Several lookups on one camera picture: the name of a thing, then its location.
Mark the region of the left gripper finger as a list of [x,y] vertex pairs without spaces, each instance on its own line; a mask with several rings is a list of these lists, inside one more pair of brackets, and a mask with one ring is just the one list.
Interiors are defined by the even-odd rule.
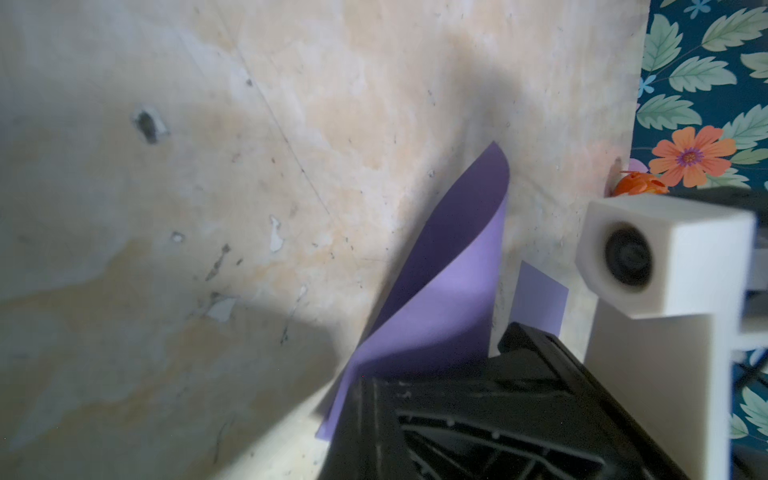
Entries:
[[321,477],[683,477],[553,335],[514,323],[500,348],[436,376],[357,381]]

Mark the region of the purple square paper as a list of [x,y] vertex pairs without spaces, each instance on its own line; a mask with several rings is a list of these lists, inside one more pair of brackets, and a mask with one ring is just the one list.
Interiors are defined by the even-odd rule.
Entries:
[[509,179],[509,162],[491,143],[440,200],[351,355],[317,438],[333,438],[361,378],[437,372],[487,356]]
[[533,265],[522,261],[509,314],[520,323],[559,336],[569,289]]

